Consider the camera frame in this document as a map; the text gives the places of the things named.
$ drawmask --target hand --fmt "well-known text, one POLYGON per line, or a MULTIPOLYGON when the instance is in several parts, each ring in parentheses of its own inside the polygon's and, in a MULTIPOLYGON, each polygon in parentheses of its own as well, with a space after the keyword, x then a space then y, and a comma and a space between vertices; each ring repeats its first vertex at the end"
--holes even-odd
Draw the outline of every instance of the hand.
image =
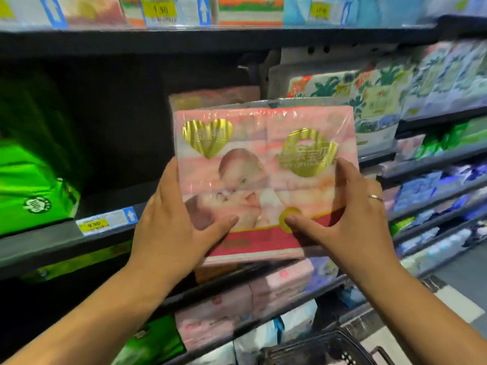
POLYGON ((227 215, 202 231, 196 230, 183 202, 178 163, 173 158, 135 228, 127 268, 142 271, 145 279, 169 284, 172 289, 238 220, 238 216, 227 215))
POLYGON ((356 167, 338 159, 338 177, 347 180, 346 208, 340 221, 324 227, 300 214, 290 215, 286 223, 323 245, 332 260, 357 284, 366 284, 376 273, 400 265, 387 223, 384 203, 368 197, 382 197, 380 184, 365 179, 356 167))

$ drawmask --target left hand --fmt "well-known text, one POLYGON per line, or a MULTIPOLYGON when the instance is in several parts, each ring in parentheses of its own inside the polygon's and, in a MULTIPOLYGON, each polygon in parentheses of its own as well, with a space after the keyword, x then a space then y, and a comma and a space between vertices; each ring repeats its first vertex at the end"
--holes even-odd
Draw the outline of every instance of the left hand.
POLYGON ((169 284, 172 289, 238 220, 238 216, 227 215, 205 230, 196 230, 183 202, 178 163, 173 158, 135 228, 127 268, 142 271, 144 279, 169 284))

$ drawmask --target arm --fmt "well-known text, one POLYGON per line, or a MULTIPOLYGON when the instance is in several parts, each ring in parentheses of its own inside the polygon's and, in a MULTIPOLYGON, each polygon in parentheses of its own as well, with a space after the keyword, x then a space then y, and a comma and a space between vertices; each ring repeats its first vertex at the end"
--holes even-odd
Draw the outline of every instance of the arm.
POLYGON ((340 159, 347 179, 347 207, 340 221, 326 228, 301 215, 286 219, 292 228, 321 243, 335 263, 357 284, 405 344, 405 353, 427 365, 481 364, 487 341, 450 310, 399 263, 384 205, 368 195, 382 195, 380 185, 364 179, 340 159))
POLYGON ((5 365, 109 365, 173 287, 238 221, 193 228, 171 160, 137 224, 127 265, 5 365))

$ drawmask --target fingernail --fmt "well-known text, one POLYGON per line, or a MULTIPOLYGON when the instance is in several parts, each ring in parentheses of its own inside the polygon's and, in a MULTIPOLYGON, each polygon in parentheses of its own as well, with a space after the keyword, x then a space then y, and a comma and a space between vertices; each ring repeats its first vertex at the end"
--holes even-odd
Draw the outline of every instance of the fingernail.
POLYGON ((292 215, 286 216, 284 219, 287 225, 296 225, 296 218, 292 215))
POLYGON ((238 217, 238 216, 236 216, 236 215, 231 215, 231 216, 229 216, 228 218, 229 218, 228 222, 230 223, 230 225, 231 225, 232 227, 234 227, 234 226, 235 226, 235 224, 237 224, 237 223, 238 223, 238 221, 239 221, 239 217, 238 217))

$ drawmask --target right hand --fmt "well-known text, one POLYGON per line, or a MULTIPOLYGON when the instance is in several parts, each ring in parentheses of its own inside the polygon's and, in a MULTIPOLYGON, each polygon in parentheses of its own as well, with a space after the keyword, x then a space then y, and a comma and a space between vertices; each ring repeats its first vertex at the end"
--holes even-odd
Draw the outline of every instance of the right hand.
POLYGON ((397 267, 384 203, 369 197, 382 197, 379 182, 365 179, 345 159, 337 161, 338 177, 347 180, 347 205, 341 219, 324 227, 300 214, 286 218, 286 223, 323 245, 328 255, 357 284, 366 284, 379 274, 397 267))

